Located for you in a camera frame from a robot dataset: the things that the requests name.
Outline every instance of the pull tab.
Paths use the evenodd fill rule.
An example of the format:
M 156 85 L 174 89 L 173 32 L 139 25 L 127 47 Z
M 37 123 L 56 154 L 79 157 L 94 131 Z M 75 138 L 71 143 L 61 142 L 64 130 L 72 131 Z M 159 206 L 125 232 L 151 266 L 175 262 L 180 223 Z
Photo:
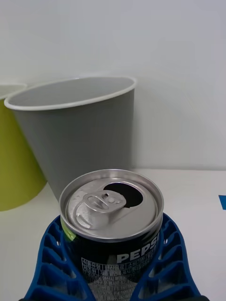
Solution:
M 99 213 L 112 213 L 126 205 L 126 199 L 120 193 L 111 190 L 87 193 L 83 202 L 90 209 Z

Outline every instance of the blue plastic holder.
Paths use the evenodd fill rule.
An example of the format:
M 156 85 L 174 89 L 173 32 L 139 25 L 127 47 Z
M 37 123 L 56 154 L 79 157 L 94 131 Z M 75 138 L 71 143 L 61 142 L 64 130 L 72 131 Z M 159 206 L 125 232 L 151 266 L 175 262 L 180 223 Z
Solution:
M 175 301 L 200 296 L 192 279 L 184 239 L 166 215 L 159 248 L 130 301 Z M 34 278 L 25 299 L 34 301 L 96 301 L 64 245 L 60 217 L 47 228 L 40 244 Z

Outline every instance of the gray plastic cup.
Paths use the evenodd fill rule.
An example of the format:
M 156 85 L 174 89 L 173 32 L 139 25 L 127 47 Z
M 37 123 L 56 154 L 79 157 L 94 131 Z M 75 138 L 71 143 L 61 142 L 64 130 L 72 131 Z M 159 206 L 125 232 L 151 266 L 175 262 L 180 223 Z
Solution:
M 131 169 L 135 85 L 129 77 L 71 79 L 5 100 L 58 200 L 82 174 Z

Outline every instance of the yellow-green bucket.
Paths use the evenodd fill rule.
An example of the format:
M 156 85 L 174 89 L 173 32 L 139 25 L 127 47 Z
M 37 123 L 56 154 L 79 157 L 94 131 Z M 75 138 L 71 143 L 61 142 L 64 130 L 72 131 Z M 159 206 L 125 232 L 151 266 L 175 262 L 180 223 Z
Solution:
M 0 211 L 34 198 L 46 180 L 4 98 L 26 85 L 0 85 Z

